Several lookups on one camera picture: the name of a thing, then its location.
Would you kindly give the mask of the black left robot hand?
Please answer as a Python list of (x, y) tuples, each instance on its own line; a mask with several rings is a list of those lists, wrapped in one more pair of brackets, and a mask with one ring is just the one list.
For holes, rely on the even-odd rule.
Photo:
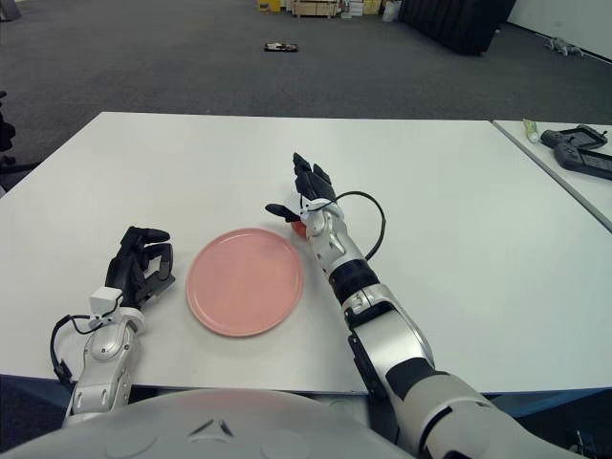
[(122, 307), (140, 309), (174, 281), (170, 234), (160, 229), (129, 227), (111, 259), (105, 287), (122, 291)]

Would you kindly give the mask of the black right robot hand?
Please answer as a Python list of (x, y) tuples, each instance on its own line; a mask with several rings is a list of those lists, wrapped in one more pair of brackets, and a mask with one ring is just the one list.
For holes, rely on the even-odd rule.
[(267, 204), (265, 210), (287, 223), (304, 223), (308, 213), (334, 204), (337, 195), (329, 175), (318, 164), (310, 165), (295, 152), (293, 166), (297, 201), (291, 205)]

